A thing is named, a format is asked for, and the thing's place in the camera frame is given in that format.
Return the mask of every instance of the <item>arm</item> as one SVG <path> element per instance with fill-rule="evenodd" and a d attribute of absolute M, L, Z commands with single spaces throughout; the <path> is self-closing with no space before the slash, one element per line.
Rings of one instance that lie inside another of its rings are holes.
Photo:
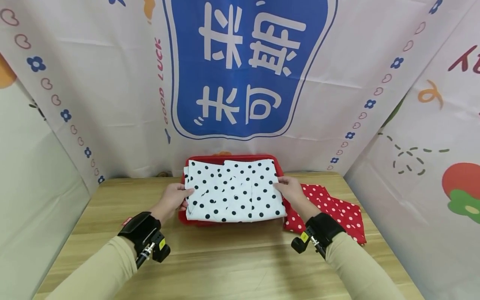
<path fill-rule="evenodd" d="M 320 213 L 303 194 L 299 182 L 280 177 L 275 185 L 304 222 Z M 337 234 L 326 249 L 326 262 L 340 277 L 353 300 L 405 299 L 377 262 L 344 232 Z"/>
<path fill-rule="evenodd" d="M 160 201 L 149 211 L 163 224 L 179 207 L 185 210 L 193 190 L 184 190 L 183 184 L 170 184 Z M 50 295 L 56 299 L 111 299 L 137 273 L 136 252 L 133 243 L 124 237 L 114 237 L 83 265 L 68 276 Z"/>

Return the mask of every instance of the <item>beige sleeve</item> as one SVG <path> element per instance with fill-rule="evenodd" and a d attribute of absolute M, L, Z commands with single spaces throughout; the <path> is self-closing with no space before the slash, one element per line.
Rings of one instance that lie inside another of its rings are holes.
<path fill-rule="evenodd" d="M 352 300 L 404 300 L 382 267 L 342 232 L 327 247 L 326 261 L 345 284 Z"/>
<path fill-rule="evenodd" d="M 133 244 L 114 237 L 60 283 L 47 299 L 112 299 L 135 273 Z"/>

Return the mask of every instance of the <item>red tag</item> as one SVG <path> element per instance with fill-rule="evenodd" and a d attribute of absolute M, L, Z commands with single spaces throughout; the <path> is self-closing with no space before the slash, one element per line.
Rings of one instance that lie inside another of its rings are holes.
<path fill-rule="evenodd" d="M 130 222 L 131 219 L 133 219 L 133 218 L 132 218 L 132 217 L 129 217 L 128 219 L 126 219 L 126 220 L 122 223 L 122 226 L 127 225 L 127 223 Z"/>

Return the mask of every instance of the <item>banner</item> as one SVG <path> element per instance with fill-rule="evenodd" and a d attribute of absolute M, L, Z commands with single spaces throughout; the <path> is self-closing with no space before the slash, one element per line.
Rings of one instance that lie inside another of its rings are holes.
<path fill-rule="evenodd" d="M 93 192 L 216 153 L 344 174 L 468 1 L 1 0 L 0 51 Z"/>

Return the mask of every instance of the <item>blue sign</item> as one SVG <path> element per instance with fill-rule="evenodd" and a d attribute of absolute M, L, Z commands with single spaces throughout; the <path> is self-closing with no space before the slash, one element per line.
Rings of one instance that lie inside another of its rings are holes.
<path fill-rule="evenodd" d="M 163 4 L 176 130 L 193 139 L 282 135 L 333 24 L 337 0 Z"/>

